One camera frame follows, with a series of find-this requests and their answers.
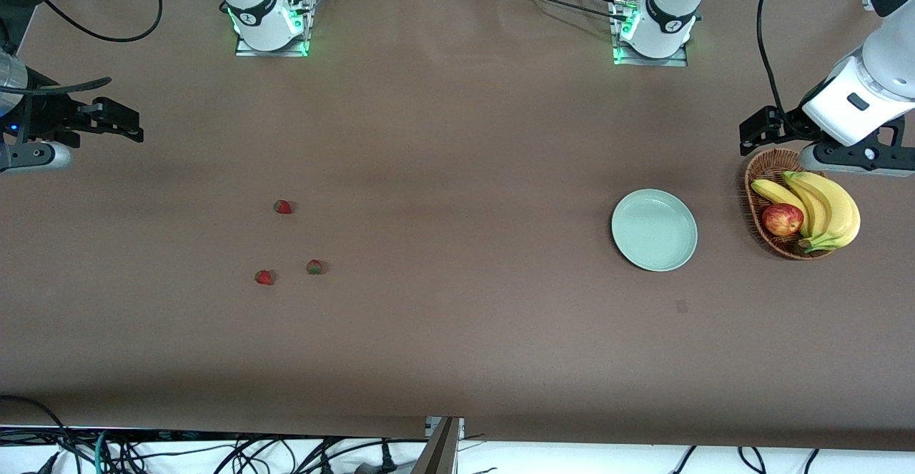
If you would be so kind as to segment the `pale green round plate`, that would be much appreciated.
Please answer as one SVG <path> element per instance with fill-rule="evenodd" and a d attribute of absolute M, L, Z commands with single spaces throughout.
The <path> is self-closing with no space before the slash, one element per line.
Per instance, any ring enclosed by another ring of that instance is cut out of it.
<path fill-rule="evenodd" d="M 659 189 L 639 189 L 622 197 L 609 220 L 609 232 L 632 265 L 669 272 L 696 252 L 698 227 L 680 198 Z"/>

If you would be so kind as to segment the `brown wicker basket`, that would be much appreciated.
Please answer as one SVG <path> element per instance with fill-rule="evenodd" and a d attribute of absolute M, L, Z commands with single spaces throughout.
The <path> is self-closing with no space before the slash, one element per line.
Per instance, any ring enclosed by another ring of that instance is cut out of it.
<path fill-rule="evenodd" d="M 749 156 L 742 173 L 738 176 L 736 185 L 741 190 L 738 200 L 741 201 L 746 229 L 755 242 L 772 256 L 784 260 L 817 260 L 827 257 L 832 253 L 830 250 L 815 250 L 808 255 L 798 245 L 800 236 L 775 237 L 761 225 L 764 210 L 771 206 L 771 203 L 752 190 L 751 183 L 758 179 L 767 179 L 782 187 L 787 187 L 787 184 L 782 181 L 782 172 L 788 170 L 795 172 L 803 170 L 798 164 L 798 152 L 792 151 L 792 149 L 777 147 Z"/>

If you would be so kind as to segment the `red apple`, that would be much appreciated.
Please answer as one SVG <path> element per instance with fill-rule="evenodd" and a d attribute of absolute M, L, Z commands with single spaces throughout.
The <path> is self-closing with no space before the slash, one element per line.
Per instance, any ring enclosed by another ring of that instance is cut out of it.
<path fill-rule="evenodd" d="M 762 214 L 762 225 L 769 234 L 775 237 L 797 235 L 804 226 L 803 210 L 792 204 L 771 204 Z"/>

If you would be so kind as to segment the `yellow banana bunch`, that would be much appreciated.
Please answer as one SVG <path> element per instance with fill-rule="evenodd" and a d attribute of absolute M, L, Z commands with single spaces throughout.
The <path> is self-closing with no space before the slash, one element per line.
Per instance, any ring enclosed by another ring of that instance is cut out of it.
<path fill-rule="evenodd" d="M 751 188 L 771 204 L 787 203 L 803 210 L 805 223 L 797 235 L 805 253 L 833 252 L 849 246 L 859 235 L 859 207 L 841 185 L 810 172 L 784 171 L 782 181 L 787 187 L 758 179 Z"/>

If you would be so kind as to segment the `brown table cover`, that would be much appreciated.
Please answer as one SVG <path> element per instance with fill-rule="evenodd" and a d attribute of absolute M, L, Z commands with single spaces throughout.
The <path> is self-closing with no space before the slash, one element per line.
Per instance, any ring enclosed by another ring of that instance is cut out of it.
<path fill-rule="evenodd" d="M 308 57 L 238 57 L 218 5 L 130 44 L 30 21 L 23 61 L 110 76 L 146 139 L 0 174 L 0 393 L 72 426 L 915 449 L 915 177 L 836 175 L 863 222 L 826 258 L 755 242 L 757 0 L 703 0 L 684 68 L 536 0 L 324 0 Z M 639 189 L 689 207 L 686 265 L 615 246 Z"/>

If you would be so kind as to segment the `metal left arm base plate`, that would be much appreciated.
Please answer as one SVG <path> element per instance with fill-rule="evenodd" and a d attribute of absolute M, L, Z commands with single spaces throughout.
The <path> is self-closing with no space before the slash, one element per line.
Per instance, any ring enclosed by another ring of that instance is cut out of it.
<path fill-rule="evenodd" d="M 639 54 L 630 44 L 621 43 L 613 47 L 613 61 L 618 66 L 659 66 L 686 67 L 688 59 L 686 48 L 682 45 L 673 56 L 650 58 Z"/>

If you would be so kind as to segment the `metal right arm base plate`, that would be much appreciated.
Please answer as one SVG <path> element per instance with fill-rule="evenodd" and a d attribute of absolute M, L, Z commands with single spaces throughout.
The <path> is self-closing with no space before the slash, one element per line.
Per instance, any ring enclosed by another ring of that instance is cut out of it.
<path fill-rule="evenodd" d="M 279 44 L 279 38 L 272 38 L 270 34 L 266 34 L 266 38 L 262 36 L 262 32 L 258 31 L 248 31 L 248 32 L 237 32 L 237 44 L 235 47 L 235 56 L 239 57 L 307 57 L 310 54 L 310 31 L 302 32 L 301 34 L 289 37 L 287 43 L 281 47 L 265 50 L 258 49 L 257 47 L 252 46 L 249 41 L 246 41 L 246 38 L 254 38 L 255 45 L 267 44 Z"/>

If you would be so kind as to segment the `aluminium profile bracket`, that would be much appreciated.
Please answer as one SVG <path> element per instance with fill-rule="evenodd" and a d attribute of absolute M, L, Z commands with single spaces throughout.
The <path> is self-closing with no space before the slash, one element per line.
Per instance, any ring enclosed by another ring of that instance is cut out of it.
<path fill-rule="evenodd" d="M 458 445 L 465 438 L 465 419 L 455 416 L 426 418 L 428 441 L 410 474 L 455 474 Z"/>

